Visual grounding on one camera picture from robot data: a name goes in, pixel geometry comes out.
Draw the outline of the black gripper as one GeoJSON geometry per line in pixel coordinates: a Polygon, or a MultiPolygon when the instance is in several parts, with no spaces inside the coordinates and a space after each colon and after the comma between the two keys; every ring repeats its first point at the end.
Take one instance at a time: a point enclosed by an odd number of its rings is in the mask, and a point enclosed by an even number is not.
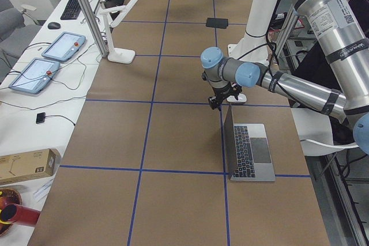
{"type": "Polygon", "coordinates": [[[227,97],[234,95],[234,89],[230,82],[222,88],[213,88],[214,96],[208,98],[212,110],[217,108],[217,103],[222,103],[227,97]]]}

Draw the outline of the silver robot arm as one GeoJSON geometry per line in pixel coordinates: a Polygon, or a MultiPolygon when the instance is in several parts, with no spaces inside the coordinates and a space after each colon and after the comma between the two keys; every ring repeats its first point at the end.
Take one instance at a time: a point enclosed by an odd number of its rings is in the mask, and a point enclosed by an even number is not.
{"type": "Polygon", "coordinates": [[[339,90],[306,81],[265,63],[225,56],[210,47],[201,54],[202,78],[214,96],[212,109],[229,96],[238,97],[242,88],[260,86],[285,96],[306,108],[347,123],[353,145],[368,152],[368,37],[364,34],[348,0],[291,0],[298,15],[307,19],[339,90]]]}

